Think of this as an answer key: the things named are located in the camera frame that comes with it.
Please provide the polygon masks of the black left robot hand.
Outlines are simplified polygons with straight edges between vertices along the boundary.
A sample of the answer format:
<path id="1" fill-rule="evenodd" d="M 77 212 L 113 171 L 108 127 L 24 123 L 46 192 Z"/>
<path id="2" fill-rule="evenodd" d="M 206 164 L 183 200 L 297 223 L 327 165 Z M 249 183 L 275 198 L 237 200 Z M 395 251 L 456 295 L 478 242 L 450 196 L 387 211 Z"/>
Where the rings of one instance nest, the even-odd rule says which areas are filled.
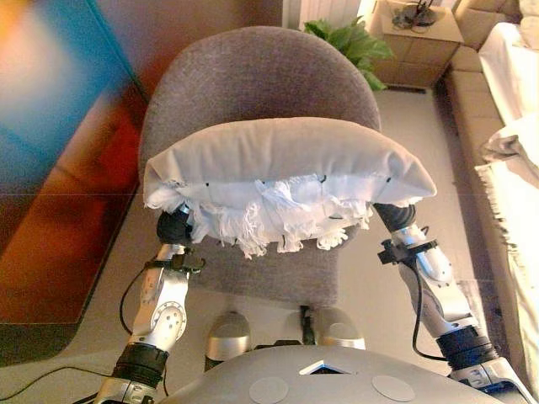
<path id="1" fill-rule="evenodd" d="M 193 226 L 189 223 L 190 208 L 182 204 L 172 213 L 163 211 L 157 221 L 157 238 L 162 244 L 190 245 Z"/>

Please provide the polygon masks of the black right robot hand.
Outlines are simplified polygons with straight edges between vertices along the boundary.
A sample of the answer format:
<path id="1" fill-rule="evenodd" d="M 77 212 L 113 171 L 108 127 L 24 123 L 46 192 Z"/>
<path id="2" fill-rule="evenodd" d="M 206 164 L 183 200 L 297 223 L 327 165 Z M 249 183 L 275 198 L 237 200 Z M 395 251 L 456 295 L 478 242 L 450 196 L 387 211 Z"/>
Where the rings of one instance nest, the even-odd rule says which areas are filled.
<path id="1" fill-rule="evenodd" d="M 377 214 L 389 232 L 410 227 L 416 221 L 416 206 L 398 207 L 391 204 L 374 204 Z"/>

